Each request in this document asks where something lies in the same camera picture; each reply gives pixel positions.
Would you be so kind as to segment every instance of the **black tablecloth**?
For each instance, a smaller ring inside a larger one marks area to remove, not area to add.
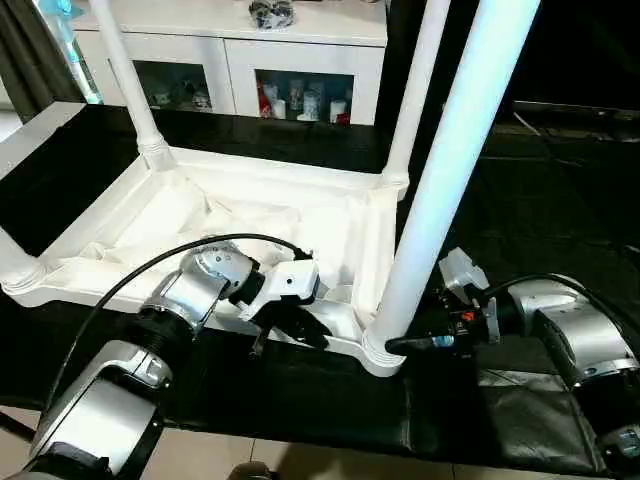
[[[370,127],[156,117],[167,141],[187,148],[367,172],[379,172],[388,151],[388,139]],[[548,158],[538,142],[489,139],[443,252],[462,246],[492,282],[530,272],[570,275],[640,318],[633,198],[640,146],[555,140]],[[0,225],[40,254],[135,151],[122,109],[86,107],[0,181]],[[409,200],[399,204],[400,224],[408,207]],[[0,404],[42,408],[87,311],[62,302],[26,309],[0,296]],[[128,318],[104,312],[71,373]],[[606,473],[590,446],[592,432],[535,339],[482,347],[477,364],[411,359],[389,379],[367,374],[349,357],[276,342],[250,362],[251,342],[228,332],[202,334],[175,384],[170,425],[456,463]]]

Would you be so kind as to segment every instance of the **glass cabinet door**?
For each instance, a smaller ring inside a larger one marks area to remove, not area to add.
[[[348,125],[353,75],[255,70],[260,116]]]
[[[151,108],[211,113],[211,97],[202,65],[134,60]]]
[[[384,48],[224,43],[239,115],[373,125]]]

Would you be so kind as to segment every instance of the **curtain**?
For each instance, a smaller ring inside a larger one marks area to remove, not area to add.
[[[85,101],[32,0],[0,0],[0,76],[23,123],[56,100]]]

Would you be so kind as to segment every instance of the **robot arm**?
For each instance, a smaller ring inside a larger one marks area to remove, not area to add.
[[[459,248],[440,261],[445,320],[420,337],[387,342],[387,350],[453,348],[470,354],[478,341],[510,334],[538,337],[591,424],[612,472],[640,473],[640,364],[611,309],[574,280],[529,275],[489,288],[479,267]]]
[[[269,302],[314,300],[313,260],[282,262],[265,275],[258,268],[228,242],[189,251],[123,338],[104,345],[45,412],[29,464],[12,478],[137,478],[162,430],[163,398],[217,302],[229,299],[251,320]]]

